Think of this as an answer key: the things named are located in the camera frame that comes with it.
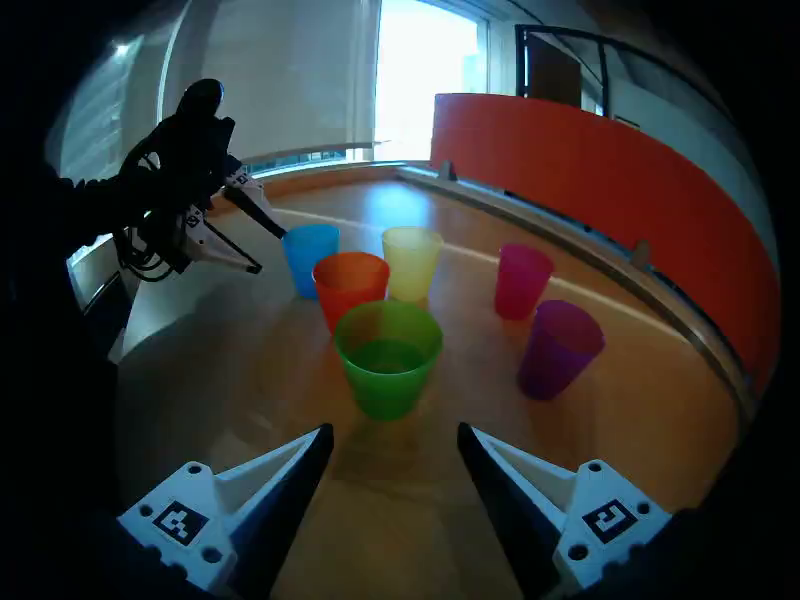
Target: yellow plastic cup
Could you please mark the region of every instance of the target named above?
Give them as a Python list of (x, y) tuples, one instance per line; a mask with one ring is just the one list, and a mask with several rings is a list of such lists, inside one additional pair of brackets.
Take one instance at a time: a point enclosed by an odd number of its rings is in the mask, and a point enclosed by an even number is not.
[(383, 257), (389, 263), (389, 296), (416, 302), (428, 295), (436, 272), (442, 236), (424, 227), (393, 227), (383, 232)]

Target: robotic arm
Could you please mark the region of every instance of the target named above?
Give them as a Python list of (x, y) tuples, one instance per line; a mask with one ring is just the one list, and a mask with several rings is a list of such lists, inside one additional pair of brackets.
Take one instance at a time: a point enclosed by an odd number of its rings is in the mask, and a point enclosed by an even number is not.
[[(206, 219), (211, 196), (223, 186), (225, 198), (272, 235), (281, 239), (286, 233), (261, 208), (266, 202), (262, 186), (228, 154), (235, 123), (215, 116), (222, 96), (222, 84), (215, 79), (189, 86), (175, 114), (139, 142), (120, 169), (123, 181), (153, 177), (158, 189), (156, 205), (135, 223), (136, 232), (133, 227), (113, 232), (121, 266), (144, 281), (160, 281), (173, 271), (183, 273), (197, 260), (249, 273), (261, 270), (255, 259)], [(145, 243), (144, 249), (134, 244), (135, 233)], [(164, 263), (166, 271), (148, 274)]]

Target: green plastic cup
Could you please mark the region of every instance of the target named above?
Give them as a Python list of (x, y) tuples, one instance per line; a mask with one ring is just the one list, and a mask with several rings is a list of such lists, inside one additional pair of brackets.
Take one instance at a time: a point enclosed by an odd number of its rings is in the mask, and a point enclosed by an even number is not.
[(442, 349), (442, 330), (421, 308), (388, 300), (348, 312), (334, 340), (356, 403), (367, 416), (391, 421), (416, 405)]
[(441, 249), (442, 236), (424, 227), (384, 231), (383, 257), (391, 269), (389, 296), (404, 302), (427, 297)]

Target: window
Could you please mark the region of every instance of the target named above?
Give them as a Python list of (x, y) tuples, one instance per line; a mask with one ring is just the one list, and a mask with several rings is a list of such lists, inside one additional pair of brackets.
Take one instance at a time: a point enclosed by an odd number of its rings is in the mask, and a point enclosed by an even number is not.
[(429, 159), (436, 94), (486, 92), (487, 25), (417, 0), (383, 1), (376, 160)]
[(248, 175), (260, 175), (276, 169), (293, 167), (304, 163), (325, 163), (331, 161), (347, 160), (347, 150), (329, 150), (326, 152), (312, 152), (310, 154), (295, 154), (293, 156), (281, 156), (265, 162), (251, 163), (244, 165)]

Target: blue plastic cup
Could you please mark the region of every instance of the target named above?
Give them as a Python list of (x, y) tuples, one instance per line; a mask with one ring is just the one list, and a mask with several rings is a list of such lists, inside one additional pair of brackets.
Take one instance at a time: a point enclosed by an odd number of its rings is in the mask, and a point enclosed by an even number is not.
[(338, 251), (339, 230), (333, 225), (303, 225), (286, 232), (283, 253), (298, 294), (303, 298), (317, 297), (311, 272), (319, 261)]

